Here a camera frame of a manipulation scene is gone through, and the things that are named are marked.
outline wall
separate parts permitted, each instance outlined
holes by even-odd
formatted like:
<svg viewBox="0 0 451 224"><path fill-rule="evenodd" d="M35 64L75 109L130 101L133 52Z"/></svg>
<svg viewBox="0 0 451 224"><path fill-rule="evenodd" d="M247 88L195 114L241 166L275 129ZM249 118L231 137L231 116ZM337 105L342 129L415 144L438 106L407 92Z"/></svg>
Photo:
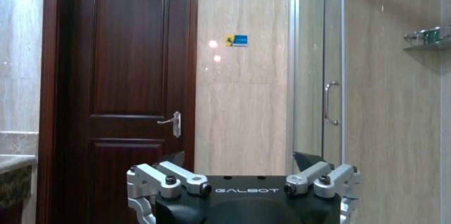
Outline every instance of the wall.
<svg viewBox="0 0 451 224"><path fill-rule="evenodd" d="M285 174L289 0L199 0L198 26L197 172Z"/></svg>
<svg viewBox="0 0 451 224"><path fill-rule="evenodd" d="M0 0L0 154L36 155L43 0ZM24 224L35 223L36 167Z"/></svg>
<svg viewBox="0 0 451 224"><path fill-rule="evenodd" d="M451 26L451 0L442 0L442 26ZM451 223L451 49L442 53L442 224Z"/></svg>
<svg viewBox="0 0 451 224"><path fill-rule="evenodd" d="M441 0L347 0L349 159L357 223L441 222L441 54L403 36L441 24Z"/></svg>

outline door frame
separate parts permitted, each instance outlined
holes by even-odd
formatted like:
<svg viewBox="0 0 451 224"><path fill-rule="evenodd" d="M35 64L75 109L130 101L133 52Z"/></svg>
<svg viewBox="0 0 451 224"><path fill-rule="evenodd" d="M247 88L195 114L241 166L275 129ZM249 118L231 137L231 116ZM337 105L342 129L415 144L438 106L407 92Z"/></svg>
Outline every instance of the door frame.
<svg viewBox="0 0 451 224"><path fill-rule="evenodd" d="M59 128L64 126L66 61L71 54L72 36L72 1L44 0L43 12L43 54L42 54L42 100L39 129L39 168L38 168L38 202L36 223L55 223L56 198L60 196L58 179L59 169ZM195 95L197 95L197 46L198 46L198 0L190 0L189 36L187 36L187 74L186 98L187 108L185 124L186 166L194 170L195 163Z"/></svg>

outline glass shower door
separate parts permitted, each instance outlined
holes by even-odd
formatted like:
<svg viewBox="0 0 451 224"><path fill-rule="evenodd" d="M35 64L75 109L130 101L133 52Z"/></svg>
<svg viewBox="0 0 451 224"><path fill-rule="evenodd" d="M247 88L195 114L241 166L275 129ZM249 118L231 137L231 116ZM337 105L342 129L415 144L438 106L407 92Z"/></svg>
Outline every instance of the glass shower door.
<svg viewBox="0 0 451 224"><path fill-rule="evenodd" d="M294 151L342 162L342 0L295 5Z"/></svg>
<svg viewBox="0 0 451 224"><path fill-rule="evenodd" d="M342 0L325 0L323 157L342 163Z"/></svg>

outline screw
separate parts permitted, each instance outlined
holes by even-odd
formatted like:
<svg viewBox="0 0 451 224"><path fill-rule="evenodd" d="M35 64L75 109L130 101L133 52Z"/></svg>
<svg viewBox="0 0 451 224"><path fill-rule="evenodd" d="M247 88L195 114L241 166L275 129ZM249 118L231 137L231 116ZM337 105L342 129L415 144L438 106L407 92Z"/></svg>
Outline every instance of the screw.
<svg viewBox="0 0 451 224"><path fill-rule="evenodd" d="M331 178L329 175L322 175L322 177L319 178L319 182L325 185L330 185L331 184Z"/></svg>
<svg viewBox="0 0 451 224"><path fill-rule="evenodd" d="M177 184L178 179L174 175L167 175L166 182L167 182L167 185L174 185Z"/></svg>
<svg viewBox="0 0 451 224"><path fill-rule="evenodd" d="M210 195L210 193L211 193L211 185L209 183L205 183L201 186L201 195L207 196L207 195Z"/></svg>
<svg viewBox="0 0 451 224"><path fill-rule="evenodd" d="M285 193L287 193L289 196L294 196L297 192L297 187L291 183L287 183L283 187Z"/></svg>

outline shower door handle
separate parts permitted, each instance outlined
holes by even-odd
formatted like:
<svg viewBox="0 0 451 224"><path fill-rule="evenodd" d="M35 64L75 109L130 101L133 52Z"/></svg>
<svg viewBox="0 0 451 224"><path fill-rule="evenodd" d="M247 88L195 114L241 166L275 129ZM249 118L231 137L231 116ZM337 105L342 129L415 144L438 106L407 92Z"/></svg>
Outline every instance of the shower door handle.
<svg viewBox="0 0 451 224"><path fill-rule="evenodd" d="M335 80L333 80L325 88L325 119L329 123L331 123L333 125L338 126L339 125L339 121L338 120L333 120L330 117L330 95L331 95L331 88L334 86L339 86L341 83Z"/></svg>

